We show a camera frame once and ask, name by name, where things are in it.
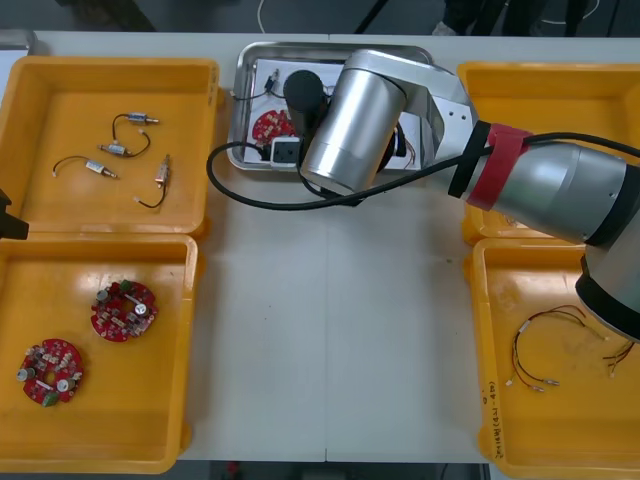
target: black wire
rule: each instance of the black wire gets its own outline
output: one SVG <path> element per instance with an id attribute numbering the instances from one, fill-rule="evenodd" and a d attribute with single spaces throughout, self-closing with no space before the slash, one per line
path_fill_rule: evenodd
<path id="1" fill-rule="evenodd" d="M 111 136 L 116 142 L 118 141 L 118 139 L 116 138 L 116 120 L 118 120 L 121 117 L 128 117 L 128 116 L 129 115 L 126 113 L 119 113 L 114 117 L 113 122 L 111 122 Z"/>
<path id="2" fill-rule="evenodd" d="M 167 196 L 167 182 L 164 182 L 164 184 L 162 185 L 162 196 L 160 197 L 160 200 L 158 200 L 158 203 L 156 203 L 154 205 L 149 205 L 148 203 L 145 203 L 140 199 L 137 199 L 137 201 L 143 207 L 158 208 L 160 205 L 162 205 L 162 202 L 164 202 L 164 199 L 165 199 L 166 196 Z"/>
<path id="3" fill-rule="evenodd" d="M 619 142 L 614 142 L 613 140 L 607 140 L 605 138 L 596 137 L 594 135 L 587 135 L 582 133 L 573 133 L 573 132 L 556 132 L 556 133 L 545 133 L 540 135 L 531 135 L 523 139 L 523 143 L 525 145 L 537 145 L 543 143 L 551 143 L 556 140 L 576 140 L 591 143 L 594 145 L 600 145 L 602 147 L 607 147 L 613 150 L 617 150 L 622 153 L 626 153 L 628 155 L 632 155 L 634 157 L 640 158 L 640 150 L 637 148 L 631 147 L 629 145 L 624 145 Z M 257 150 L 262 159 L 268 161 L 268 155 L 266 152 L 260 147 L 253 145 L 248 142 L 235 141 L 225 143 L 215 148 L 207 159 L 207 176 L 209 177 L 209 181 L 216 187 L 220 192 L 227 195 L 229 198 L 236 200 L 237 202 L 243 203 L 245 205 L 249 205 L 251 207 L 262 208 L 265 210 L 275 210 L 275 211 L 285 211 L 285 212 L 293 212 L 293 211 L 308 211 L 308 210 L 317 210 L 320 208 L 332 207 L 335 205 L 345 205 L 349 202 L 353 202 L 355 200 L 364 200 L 365 198 L 372 197 L 374 195 L 378 195 L 380 193 L 388 192 L 394 188 L 401 187 L 403 185 L 407 185 L 408 183 L 419 180 L 420 178 L 428 177 L 429 175 L 433 175 L 441 170 L 444 170 L 449 167 L 453 167 L 466 162 L 476 161 L 478 157 L 489 155 L 493 152 L 493 147 L 485 147 L 482 150 L 472 153 L 465 153 L 458 157 L 450 158 L 448 160 L 443 160 L 442 162 L 438 162 L 434 165 L 430 165 L 422 170 L 419 170 L 410 175 L 406 175 L 399 179 L 393 180 L 391 182 L 385 183 L 384 185 L 380 185 L 377 187 L 370 188 L 369 190 L 365 190 L 364 192 L 358 192 L 351 195 L 339 196 L 337 198 L 330 198 L 321 201 L 314 202 L 303 202 L 303 203 L 272 203 L 272 202 L 262 202 L 259 200 L 253 200 L 251 198 L 244 197 L 239 195 L 228 188 L 226 188 L 218 178 L 215 176 L 213 172 L 213 160 L 220 155 L 222 152 L 234 148 L 234 147 L 248 147 Z"/>
<path id="4" fill-rule="evenodd" d="M 267 91 L 265 90 L 262 93 L 258 93 L 257 95 L 252 95 L 250 97 L 236 97 L 235 95 L 233 95 L 233 98 L 235 100 L 238 100 L 239 102 L 244 102 L 245 100 L 253 100 L 254 98 L 260 98 L 260 97 L 262 97 L 263 95 L 266 95 L 266 94 L 267 94 Z"/>
<path id="5" fill-rule="evenodd" d="M 258 93 L 256 95 L 252 95 L 250 97 L 236 97 L 235 95 L 233 95 L 233 98 L 235 100 L 238 100 L 239 102 L 243 102 L 245 100 L 253 100 L 253 99 L 256 99 L 256 98 L 260 98 L 260 97 L 262 97 L 264 95 L 273 95 L 276 98 L 284 98 L 284 95 L 280 95 L 280 94 L 274 92 L 273 90 L 265 90 L 262 93 Z"/>
<path id="6" fill-rule="evenodd" d="M 141 131 L 140 134 L 144 135 L 144 137 L 147 139 L 147 144 L 138 153 L 130 153 L 129 155 L 125 155 L 127 158 L 138 157 L 138 156 L 142 155 L 144 152 L 146 152 L 149 149 L 149 147 L 151 146 L 151 137 L 149 137 L 149 135 L 147 135 L 147 132 Z"/>
<path id="7" fill-rule="evenodd" d="M 318 210 L 320 208 L 332 207 L 334 205 L 346 205 L 355 200 L 363 200 L 365 198 L 369 198 L 373 195 L 378 195 L 380 193 L 384 193 L 388 190 L 392 190 L 397 187 L 401 187 L 408 183 L 411 183 L 415 180 L 418 180 L 423 177 L 427 177 L 436 172 L 444 170 L 445 168 L 453 167 L 463 162 L 470 162 L 476 160 L 478 156 L 488 155 L 493 151 L 493 147 L 486 147 L 479 152 L 475 152 L 473 154 L 464 154 L 459 157 L 451 158 L 449 160 L 444 160 L 435 165 L 431 165 L 427 168 L 424 168 L 416 173 L 412 173 L 411 175 L 406 175 L 402 178 L 398 178 L 397 180 L 393 180 L 391 182 L 385 183 L 384 185 L 380 185 L 378 187 L 370 188 L 364 192 L 353 193 L 351 195 L 339 196 L 337 198 L 330 198 L 327 200 L 315 201 L 315 202 L 304 202 L 304 203 L 271 203 L 271 202 L 261 202 L 259 200 L 253 200 L 251 198 L 243 197 L 228 188 L 226 188 L 215 176 L 213 172 L 213 160 L 222 152 L 233 148 L 233 147 L 249 147 L 254 148 L 258 152 L 263 155 L 264 152 L 260 147 L 253 145 L 248 142 L 229 142 L 223 145 L 220 145 L 218 148 L 214 149 L 207 159 L 207 176 L 209 177 L 209 181 L 216 187 L 219 191 L 227 195 L 229 198 L 236 200 L 237 202 L 243 203 L 245 205 L 249 205 L 251 207 L 262 208 L 265 210 L 276 210 L 276 211 L 284 211 L 284 212 L 296 212 L 296 211 L 308 211 L 308 210 Z"/>
<path id="8" fill-rule="evenodd" d="M 442 467 L 442 470 L 440 470 L 440 480 L 444 480 L 444 476 L 447 473 L 447 468 L 449 468 L 449 464 L 445 463 L 444 467 Z"/>
<path id="9" fill-rule="evenodd" d="M 58 176 L 58 173 L 56 172 L 56 168 L 58 168 L 58 165 L 60 165 L 65 160 L 71 160 L 72 158 L 82 158 L 83 160 L 87 160 L 87 161 L 91 160 L 89 157 L 85 157 L 84 155 L 70 155 L 68 157 L 64 157 L 63 159 L 58 160 L 53 166 L 53 169 L 51 170 L 51 173 L 53 173 L 53 176 L 54 177 Z"/>

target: electronic component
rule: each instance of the electronic component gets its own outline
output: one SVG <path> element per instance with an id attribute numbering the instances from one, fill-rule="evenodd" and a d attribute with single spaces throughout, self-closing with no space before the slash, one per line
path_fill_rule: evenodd
<path id="1" fill-rule="evenodd" d="M 78 350 L 65 340 L 51 338 L 27 349 L 16 378 L 24 383 L 24 393 L 30 399 L 50 407 L 71 400 L 83 373 Z"/>
<path id="2" fill-rule="evenodd" d="M 69 390 L 73 390 L 75 386 L 76 382 L 73 380 L 73 378 L 63 378 L 61 380 L 58 380 L 58 383 L 56 383 L 56 390 L 61 393 L 65 393 Z"/>
<path id="3" fill-rule="evenodd" d="M 145 285 L 129 280 L 113 282 L 104 289 L 108 300 L 91 306 L 91 324 L 110 342 L 126 342 L 145 333 L 158 315 L 155 295 Z"/>
<path id="4" fill-rule="evenodd" d="M 128 157 L 131 152 L 127 150 L 123 145 L 118 143 L 110 143 L 109 145 L 98 145 L 98 150 L 110 153 L 111 155 L 117 155 L 120 157 Z"/>
<path id="5" fill-rule="evenodd" d="M 295 131 L 286 110 L 269 110 L 253 124 L 251 136 L 258 146 L 270 145 L 277 137 L 293 137 Z"/>
<path id="6" fill-rule="evenodd" d="M 274 138 L 271 142 L 271 166 L 295 168 L 300 155 L 300 139 L 296 137 Z"/>
<path id="7" fill-rule="evenodd" d="M 165 155 L 164 160 L 160 164 L 160 168 L 158 168 L 158 173 L 156 173 L 156 184 L 158 188 L 164 187 L 164 185 L 169 182 L 169 154 Z"/>
<path id="8" fill-rule="evenodd" d="M 132 113 L 119 113 L 113 118 L 111 122 L 111 137 L 113 143 L 118 143 L 118 137 L 116 137 L 116 122 L 119 118 L 126 118 L 130 123 L 134 125 L 153 125 L 160 123 L 157 118 L 147 116 L 146 113 L 132 112 Z"/>
<path id="9" fill-rule="evenodd" d="M 109 292 L 106 290 L 100 290 L 96 293 L 96 300 L 100 303 L 104 303 L 109 300 Z"/>
<path id="10" fill-rule="evenodd" d="M 113 137 L 113 142 L 108 145 L 102 145 L 102 144 L 98 145 L 98 150 L 102 150 L 103 152 L 110 153 L 111 155 L 115 155 L 117 157 L 133 158 L 133 157 L 142 155 L 151 146 L 151 138 L 149 137 L 149 135 L 147 135 L 147 132 L 145 132 L 141 128 L 138 129 L 138 133 L 147 140 L 147 144 L 139 152 L 133 153 L 131 150 L 124 147 L 124 145 L 120 145 L 120 142 L 118 142 L 118 139 L 115 138 L 115 133 Z"/>
<path id="11" fill-rule="evenodd" d="M 154 204 L 149 204 L 149 203 L 143 202 L 140 199 L 140 197 L 136 196 L 136 197 L 133 197 L 134 202 L 137 202 L 143 207 L 147 207 L 147 208 L 158 208 L 160 205 L 162 205 L 162 202 L 164 202 L 164 199 L 167 196 L 167 187 L 169 186 L 169 174 L 171 173 L 171 170 L 169 169 L 169 159 L 170 159 L 169 154 L 167 154 L 164 157 L 164 160 L 162 161 L 162 163 L 160 164 L 160 168 L 158 169 L 158 173 L 156 173 L 156 177 L 154 179 L 158 188 L 162 188 L 162 196 L 160 197 L 160 200 L 158 200 Z"/>
<path id="12" fill-rule="evenodd" d="M 160 123 L 157 118 L 151 118 L 146 113 L 127 113 L 127 120 L 136 125 L 149 125 L 154 123 Z"/>
<path id="13" fill-rule="evenodd" d="M 36 371 L 33 368 L 21 368 L 18 370 L 16 378 L 19 382 L 26 382 L 36 376 Z"/>
<path id="14" fill-rule="evenodd" d="M 107 167 L 105 167 L 101 163 L 94 162 L 93 160 L 87 161 L 87 163 L 85 164 L 85 167 L 87 167 L 89 170 L 99 175 L 103 175 L 105 177 L 111 177 L 111 178 L 118 178 L 118 176 L 115 173 L 113 173 L 111 170 L 109 170 Z"/>
<path id="15" fill-rule="evenodd" d="M 116 175 L 115 173 L 113 173 L 111 170 L 109 170 L 107 167 L 105 167 L 104 165 L 102 165 L 101 163 L 96 162 L 95 160 L 91 160 L 89 157 L 85 157 L 84 155 L 71 155 L 69 157 L 65 157 L 61 160 L 58 160 L 54 165 L 53 165 L 53 170 L 52 170 L 52 174 L 54 177 L 58 176 L 58 172 L 56 171 L 56 169 L 58 168 L 58 166 L 66 161 L 66 160 L 72 160 L 72 159 L 81 159 L 81 160 L 86 160 L 85 163 L 85 167 L 88 168 L 89 170 L 91 170 L 94 173 L 97 173 L 98 175 L 102 175 L 103 177 L 110 177 L 110 178 L 118 178 L 118 175 Z"/>

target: floor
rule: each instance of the floor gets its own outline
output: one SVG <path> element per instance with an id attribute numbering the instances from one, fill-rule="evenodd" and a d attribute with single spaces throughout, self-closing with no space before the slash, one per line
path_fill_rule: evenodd
<path id="1" fill-rule="evenodd" d="M 538 28 L 540 35 L 562 36 L 561 21 L 567 0 L 550 0 Z M 619 1 L 612 36 L 640 36 L 640 2 L 590 0 L 593 13 L 579 35 L 606 36 L 614 6 Z M 101 15 L 78 14 L 70 0 L 0 0 L 0 28 L 32 30 L 120 30 Z M 259 0 L 136 0 L 158 31 L 259 32 Z M 353 33 L 375 0 L 266 0 L 262 10 L 269 33 Z M 367 33 L 428 35 L 442 17 L 444 0 L 389 0 Z M 499 31 L 500 22 L 495 29 Z"/>

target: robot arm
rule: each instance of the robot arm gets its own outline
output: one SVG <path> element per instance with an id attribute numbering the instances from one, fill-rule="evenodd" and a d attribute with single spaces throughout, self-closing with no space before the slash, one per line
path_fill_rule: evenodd
<path id="1" fill-rule="evenodd" d="M 345 63 L 302 175 L 343 195 L 368 189 L 402 112 L 427 119 L 433 163 L 479 151 L 487 142 L 490 126 L 478 120 L 457 76 L 361 50 Z M 488 182 L 491 200 L 483 202 L 480 191 L 486 193 L 486 175 L 490 180 L 497 161 L 480 156 L 435 176 L 450 195 L 585 243 L 579 297 L 600 321 L 640 342 L 640 169 L 576 144 L 536 144 L 517 156 L 504 182 Z"/>

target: black cylinder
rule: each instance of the black cylinder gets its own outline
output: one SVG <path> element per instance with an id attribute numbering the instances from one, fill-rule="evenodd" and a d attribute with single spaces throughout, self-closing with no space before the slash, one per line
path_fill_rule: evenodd
<path id="1" fill-rule="evenodd" d="M 320 77 L 308 70 L 293 72 L 284 82 L 283 92 L 296 136 L 313 136 L 328 105 Z"/>

